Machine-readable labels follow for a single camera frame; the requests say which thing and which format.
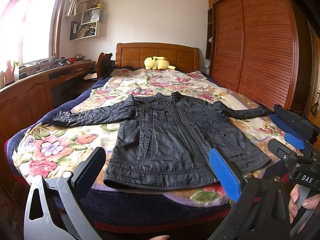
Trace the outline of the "wooden chair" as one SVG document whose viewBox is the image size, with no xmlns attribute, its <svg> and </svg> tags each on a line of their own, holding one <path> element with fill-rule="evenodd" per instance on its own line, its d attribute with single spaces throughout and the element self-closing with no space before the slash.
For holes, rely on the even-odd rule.
<svg viewBox="0 0 320 240">
<path fill-rule="evenodd" d="M 100 79 L 102 76 L 108 73 L 110 70 L 110 61 L 111 57 L 113 56 L 112 53 L 100 53 L 97 61 L 97 79 Z"/>
</svg>

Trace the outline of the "black jacket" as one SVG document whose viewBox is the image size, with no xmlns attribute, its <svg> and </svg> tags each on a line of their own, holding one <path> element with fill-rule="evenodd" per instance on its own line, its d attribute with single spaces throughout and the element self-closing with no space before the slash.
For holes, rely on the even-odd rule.
<svg viewBox="0 0 320 240">
<path fill-rule="evenodd" d="M 270 158 L 231 119 L 268 115 L 264 106 L 233 110 L 174 92 L 129 96 L 112 106 L 84 112 L 60 111 L 52 124 L 79 127 L 119 123 L 116 145 L 104 175 L 114 189 L 180 190 L 210 185 L 217 177 L 209 152 L 217 148 L 241 171 L 255 171 Z"/>
</svg>

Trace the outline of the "long wooden desk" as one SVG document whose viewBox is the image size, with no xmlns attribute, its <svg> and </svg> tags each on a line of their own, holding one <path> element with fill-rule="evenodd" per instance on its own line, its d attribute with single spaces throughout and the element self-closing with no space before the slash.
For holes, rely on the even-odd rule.
<svg viewBox="0 0 320 240">
<path fill-rule="evenodd" d="M 93 69 L 95 61 L 46 70 L 1 89 L 1 174 L 9 173 L 5 143 L 53 109 L 51 89 Z"/>
</svg>

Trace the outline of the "yellow plush toy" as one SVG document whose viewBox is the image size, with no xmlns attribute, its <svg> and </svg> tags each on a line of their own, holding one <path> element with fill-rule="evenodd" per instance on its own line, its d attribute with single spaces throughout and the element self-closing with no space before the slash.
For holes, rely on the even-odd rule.
<svg viewBox="0 0 320 240">
<path fill-rule="evenodd" d="M 176 67 L 172 66 L 166 57 L 153 56 L 147 57 L 144 60 L 144 66 L 150 70 L 175 70 Z"/>
</svg>

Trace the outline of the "white wall shelf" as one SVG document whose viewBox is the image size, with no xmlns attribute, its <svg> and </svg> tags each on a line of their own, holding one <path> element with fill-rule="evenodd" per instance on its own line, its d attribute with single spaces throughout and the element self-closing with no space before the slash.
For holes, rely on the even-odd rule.
<svg viewBox="0 0 320 240">
<path fill-rule="evenodd" d="M 87 0 L 76 6 L 75 20 L 71 22 L 70 40 L 77 41 L 101 36 L 101 16 L 104 0 Z"/>
</svg>

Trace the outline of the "window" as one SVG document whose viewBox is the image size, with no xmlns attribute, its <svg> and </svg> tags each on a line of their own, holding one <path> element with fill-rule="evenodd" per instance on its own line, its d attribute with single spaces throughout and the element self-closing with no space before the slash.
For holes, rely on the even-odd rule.
<svg viewBox="0 0 320 240">
<path fill-rule="evenodd" d="M 65 0 L 1 0 L 1 70 L 59 57 Z"/>
</svg>

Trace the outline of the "wooden room door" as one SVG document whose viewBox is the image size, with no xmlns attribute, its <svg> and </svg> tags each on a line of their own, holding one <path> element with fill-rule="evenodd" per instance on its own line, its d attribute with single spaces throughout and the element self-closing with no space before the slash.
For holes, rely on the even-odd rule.
<svg viewBox="0 0 320 240">
<path fill-rule="evenodd" d="M 311 108 L 316 103 L 317 91 L 319 88 L 319 37 L 317 36 L 311 24 L 309 24 L 309 29 L 312 45 L 312 74 L 309 98 L 306 104 L 304 116 L 308 118 L 313 124 L 319 126 L 319 112 L 317 113 L 316 117 L 311 113 Z"/>
</svg>

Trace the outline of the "floral bed blanket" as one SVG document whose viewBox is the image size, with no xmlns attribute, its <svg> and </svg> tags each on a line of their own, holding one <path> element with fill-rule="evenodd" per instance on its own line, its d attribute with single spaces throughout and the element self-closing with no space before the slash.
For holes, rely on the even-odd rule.
<svg viewBox="0 0 320 240">
<path fill-rule="evenodd" d="M 97 227 L 155 231 L 225 215 L 230 201 L 209 165 L 217 148 L 257 178 L 288 180 L 268 142 L 284 143 L 271 113 L 201 72 L 116 68 L 6 145 L 18 178 L 52 182 L 95 148 L 102 171 L 80 203 Z"/>
</svg>

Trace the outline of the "wooden louvered wardrobe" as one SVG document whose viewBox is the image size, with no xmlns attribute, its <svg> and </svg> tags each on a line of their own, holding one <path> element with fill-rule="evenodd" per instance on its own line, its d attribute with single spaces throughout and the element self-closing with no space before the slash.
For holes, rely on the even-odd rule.
<svg viewBox="0 0 320 240">
<path fill-rule="evenodd" d="M 222 87 L 268 108 L 304 113 L 312 45 L 292 0 L 209 0 L 206 58 Z"/>
</svg>

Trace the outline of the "wooden bed headboard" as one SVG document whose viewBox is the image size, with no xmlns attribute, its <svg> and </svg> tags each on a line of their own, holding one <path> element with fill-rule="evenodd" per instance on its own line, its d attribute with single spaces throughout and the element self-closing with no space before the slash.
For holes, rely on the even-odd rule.
<svg viewBox="0 0 320 240">
<path fill-rule="evenodd" d="M 172 66 L 184 73 L 200 69 L 199 48 L 169 43 L 119 43 L 116 48 L 116 66 L 144 68 L 148 57 L 165 57 Z"/>
</svg>

